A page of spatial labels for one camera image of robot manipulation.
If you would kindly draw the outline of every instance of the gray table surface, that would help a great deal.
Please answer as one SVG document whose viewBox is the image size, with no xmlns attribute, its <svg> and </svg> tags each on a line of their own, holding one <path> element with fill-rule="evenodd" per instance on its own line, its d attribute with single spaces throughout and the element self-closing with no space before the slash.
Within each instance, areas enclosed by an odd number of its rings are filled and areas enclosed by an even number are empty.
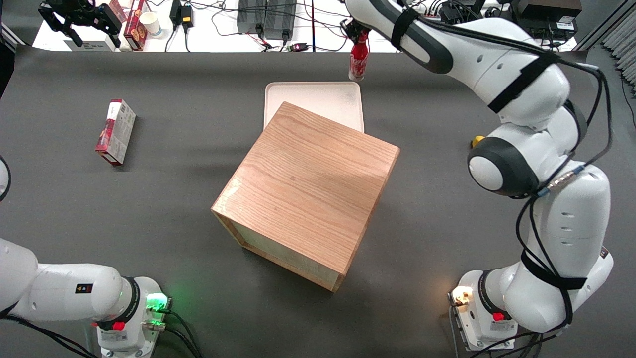
<svg viewBox="0 0 636 358">
<path fill-rule="evenodd" d="M 92 262 L 154 278 L 207 357 L 453 357 L 445 293 L 472 269 L 518 260 L 521 202 L 474 184 L 467 143 L 497 117 L 465 86 L 399 54 L 372 54 L 366 132 L 401 148 L 341 289 L 325 289 L 244 249 L 210 206 L 263 123 L 265 86 L 346 80 L 347 54 L 63 54 L 18 51 L 0 101 L 0 153 L 13 173 L 0 235 L 40 262 Z M 567 71 L 589 110 L 591 80 Z M 126 164 L 94 151 L 111 98 L 139 115 Z M 603 111 L 578 157 L 605 139 Z M 616 261 L 574 325 L 541 357 L 630 355 L 636 191 L 617 140 L 598 161 L 612 185 L 605 244 Z M 84 338 L 88 322 L 43 324 Z M 460 355 L 467 357 L 460 347 Z M 0 356 L 73 357 L 0 322 Z M 155 357 L 187 357 L 164 334 Z"/>
</svg>

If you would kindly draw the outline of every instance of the red bottle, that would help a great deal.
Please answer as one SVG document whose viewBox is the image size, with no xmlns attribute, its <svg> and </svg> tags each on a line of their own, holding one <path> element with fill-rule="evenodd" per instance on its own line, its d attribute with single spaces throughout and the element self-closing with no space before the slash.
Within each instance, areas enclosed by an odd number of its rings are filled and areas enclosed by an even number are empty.
<svg viewBox="0 0 636 358">
<path fill-rule="evenodd" d="M 358 42 L 351 49 L 349 80 L 360 82 L 364 78 L 366 59 L 369 57 L 369 49 L 366 46 L 366 40 L 368 37 L 369 33 L 363 31 L 358 37 Z"/>
</svg>

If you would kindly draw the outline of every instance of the wood grain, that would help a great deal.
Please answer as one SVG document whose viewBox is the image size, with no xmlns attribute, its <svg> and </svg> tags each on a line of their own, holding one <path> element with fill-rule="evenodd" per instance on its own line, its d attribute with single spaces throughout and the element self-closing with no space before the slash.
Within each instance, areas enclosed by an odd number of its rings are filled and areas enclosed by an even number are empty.
<svg viewBox="0 0 636 358">
<path fill-rule="evenodd" d="M 283 103 L 212 211 L 243 246 L 232 222 L 335 271 L 337 289 L 398 154 L 394 145 Z"/>
</svg>

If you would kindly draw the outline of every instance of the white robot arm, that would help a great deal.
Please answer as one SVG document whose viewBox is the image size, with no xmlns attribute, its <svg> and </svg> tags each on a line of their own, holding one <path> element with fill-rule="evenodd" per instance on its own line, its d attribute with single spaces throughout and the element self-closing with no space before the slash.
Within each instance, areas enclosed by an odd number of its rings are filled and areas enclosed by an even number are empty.
<svg viewBox="0 0 636 358">
<path fill-rule="evenodd" d="M 0 156 L 0 201 L 11 176 Z M 168 308 L 159 285 L 95 264 L 40 264 L 31 250 L 0 239 L 0 319 L 30 322 L 90 319 L 102 354 L 149 357 Z"/>
<path fill-rule="evenodd" d="M 513 348 L 517 323 L 540 333 L 569 323 L 568 315 L 605 282 L 613 266 L 602 246 L 610 190 L 600 169 L 570 160 L 587 125 L 568 101 L 570 86 L 557 60 L 444 31 L 401 0 L 345 4 L 354 20 L 350 29 L 379 32 L 426 69 L 457 79 L 488 104 L 502 124 L 470 151 L 469 172 L 491 192 L 530 198 L 524 211 L 529 208 L 541 240 L 531 229 L 522 261 L 470 271 L 449 294 L 466 348 Z M 522 29 L 500 18 L 453 28 L 537 47 Z M 546 262 L 550 266 L 541 267 Z"/>
</svg>

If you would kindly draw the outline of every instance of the red box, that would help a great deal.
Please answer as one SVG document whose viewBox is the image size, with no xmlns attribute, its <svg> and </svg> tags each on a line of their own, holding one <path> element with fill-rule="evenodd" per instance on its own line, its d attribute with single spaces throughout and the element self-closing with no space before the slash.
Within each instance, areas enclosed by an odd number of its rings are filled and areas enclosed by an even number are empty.
<svg viewBox="0 0 636 358">
<path fill-rule="evenodd" d="M 128 23 L 126 24 L 123 37 L 128 41 L 128 44 L 133 51 L 144 50 L 144 44 L 146 43 L 148 32 L 146 32 L 146 28 L 139 22 L 139 16 L 146 12 L 150 12 L 150 8 L 148 8 L 146 0 L 135 0 L 132 2 L 130 14 L 128 15 Z"/>
<path fill-rule="evenodd" d="M 126 22 L 126 13 L 123 12 L 123 8 L 121 7 L 119 0 L 111 0 L 111 2 L 108 3 L 108 7 L 110 7 L 110 9 L 113 11 L 115 16 L 117 17 L 117 20 L 119 20 L 122 24 Z"/>
<path fill-rule="evenodd" d="M 114 99 L 108 106 L 106 125 L 99 135 L 95 151 L 114 166 L 123 164 L 137 115 L 123 99 Z"/>
</svg>

